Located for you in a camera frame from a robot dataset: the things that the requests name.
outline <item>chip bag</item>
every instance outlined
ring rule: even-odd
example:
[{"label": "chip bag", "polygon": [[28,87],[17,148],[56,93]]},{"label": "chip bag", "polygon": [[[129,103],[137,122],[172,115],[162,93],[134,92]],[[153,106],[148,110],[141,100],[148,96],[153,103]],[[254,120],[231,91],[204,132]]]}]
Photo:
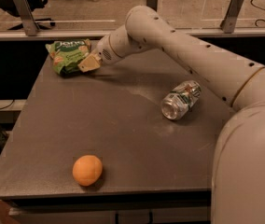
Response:
[{"label": "chip bag", "polygon": [[73,41],[55,41],[46,48],[53,59],[53,69],[61,76],[79,71],[77,67],[89,54],[89,39]]}]

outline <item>desk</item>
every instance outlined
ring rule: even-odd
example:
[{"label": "desk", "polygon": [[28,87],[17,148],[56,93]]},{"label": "desk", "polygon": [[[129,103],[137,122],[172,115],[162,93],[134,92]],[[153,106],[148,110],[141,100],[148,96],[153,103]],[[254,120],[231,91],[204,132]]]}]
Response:
[{"label": "desk", "polygon": [[[208,206],[216,140],[233,111],[202,87],[192,112],[166,119],[160,101],[192,78],[159,50],[69,78],[56,75],[48,57],[0,157],[0,199],[20,209]],[[82,188],[72,166],[86,154],[98,156],[104,172]],[[99,204],[121,197],[127,205]]]}]

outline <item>beige floor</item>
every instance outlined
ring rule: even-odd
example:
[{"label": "beige floor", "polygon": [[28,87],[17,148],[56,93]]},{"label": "beige floor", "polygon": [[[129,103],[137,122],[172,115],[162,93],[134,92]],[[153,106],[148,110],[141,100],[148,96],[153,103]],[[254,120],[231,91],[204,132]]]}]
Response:
[{"label": "beige floor", "polygon": [[[224,19],[229,3],[230,0],[159,0],[158,12],[176,28],[215,28]],[[265,0],[254,3],[265,8]],[[60,30],[116,29],[132,7],[145,4],[146,0],[49,0],[45,8],[34,11],[34,16],[52,17],[56,21],[54,29]],[[244,0],[237,26],[255,27],[256,19],[265,19],[265,11]],[[19,21],[0,9],[0,30]]]}]

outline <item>soda can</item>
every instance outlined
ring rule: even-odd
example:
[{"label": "soda can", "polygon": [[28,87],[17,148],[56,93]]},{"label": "soda can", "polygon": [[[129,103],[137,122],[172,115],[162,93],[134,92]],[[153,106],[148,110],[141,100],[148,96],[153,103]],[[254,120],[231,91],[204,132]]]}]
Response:
[{"label": "soda can", "polygon": [[195,105],[200,95],[198,82],[184,81],[161,101],[161,112],[167,119],[179,120]]}]

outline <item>chair base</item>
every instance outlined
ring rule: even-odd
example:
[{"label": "chair base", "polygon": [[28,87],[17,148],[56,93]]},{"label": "chair base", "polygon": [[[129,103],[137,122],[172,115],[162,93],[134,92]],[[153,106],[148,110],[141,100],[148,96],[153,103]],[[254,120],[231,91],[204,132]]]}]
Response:
[{"label": "chair base", "polygon": [[[47,26],[44,26],[44,25],[40,24],[42,21],[50,21],[50,23],[49,23],[50,26],[55,26],[56,25],[55,21],[53,21],[51,18],[36,19],[35,21],[37,22],[39,28],[40,29],[44,29],[44,30],[48,30],[50,28],[47,27]],[[19,25],[16,25],[16,26],[13,26],[13,27],[9,28],[8,30],[20,30],[22,28],[23,28],[23,25],[22,24],[19,24]]]}]

